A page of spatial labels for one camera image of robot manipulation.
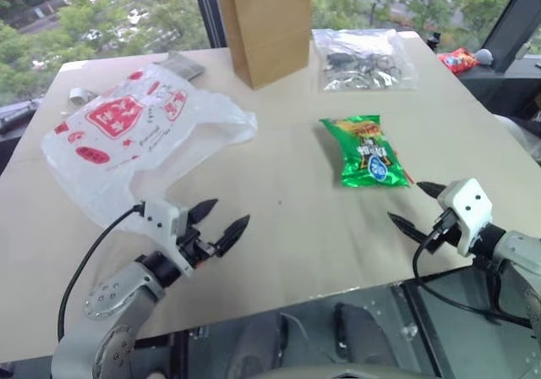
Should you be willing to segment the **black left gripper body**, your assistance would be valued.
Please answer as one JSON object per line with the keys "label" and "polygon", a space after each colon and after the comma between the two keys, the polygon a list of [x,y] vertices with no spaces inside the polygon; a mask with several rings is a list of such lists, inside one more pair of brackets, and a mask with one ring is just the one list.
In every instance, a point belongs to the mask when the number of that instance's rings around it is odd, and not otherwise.
{"label": "black left gripper body", "polygon": [[191,267],[197,267],[212,257],[221,257],[218,247],[202,240],[200,231],[192,226],[187,226],[184,234],[177,238],[176,246]]}

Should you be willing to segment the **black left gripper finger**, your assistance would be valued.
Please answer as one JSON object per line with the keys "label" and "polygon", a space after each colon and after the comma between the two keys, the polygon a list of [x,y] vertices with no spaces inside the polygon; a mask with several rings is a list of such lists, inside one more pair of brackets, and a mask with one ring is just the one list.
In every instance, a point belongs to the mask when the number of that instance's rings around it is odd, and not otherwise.
{"label": "black left gripper finger", "polygon": [[220,239],[215,243],[216,256],[224,256],[241,238],[249,224],[250,215],[245,215],[227,227]]}
{"label": "black left gripper finger", "polygon": [[217,204],[218,199],[203,200],[188,211],[188,225],[192,226],[204,220]]}

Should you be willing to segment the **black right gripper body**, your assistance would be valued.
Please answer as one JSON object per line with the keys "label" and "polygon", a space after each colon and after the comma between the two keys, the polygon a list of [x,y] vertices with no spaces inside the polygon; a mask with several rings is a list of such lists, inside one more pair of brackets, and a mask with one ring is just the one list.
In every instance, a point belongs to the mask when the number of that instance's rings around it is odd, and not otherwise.
{"label": "black right gripper body", "polygon": [[456,247],[461,237],[457,223],[457,214],[451,208],[444,210],[436,219],[432,231],[420,248],[434,254],[443,244]]}

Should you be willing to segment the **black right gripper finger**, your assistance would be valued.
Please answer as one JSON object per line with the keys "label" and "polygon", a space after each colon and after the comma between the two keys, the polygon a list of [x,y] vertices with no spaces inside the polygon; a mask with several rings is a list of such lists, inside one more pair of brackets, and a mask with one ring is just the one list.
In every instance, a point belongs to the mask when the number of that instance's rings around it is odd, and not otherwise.
{"label": "black right gripper finger", "polygon": [[445,190],[443,184],[437,184],[434,182],[422,181],[417,182],[417,186],[428,196],[437,199],[440,194]]}
{"label": "black right gripper finger", "polygon": [[427,235],[417,230],[415,225],[412,222],[408,221],[406,218],[391,212],[388,212],[388,217],[395,224],[395,226],[408,238],[419,244],[422,244],[426,240]]}

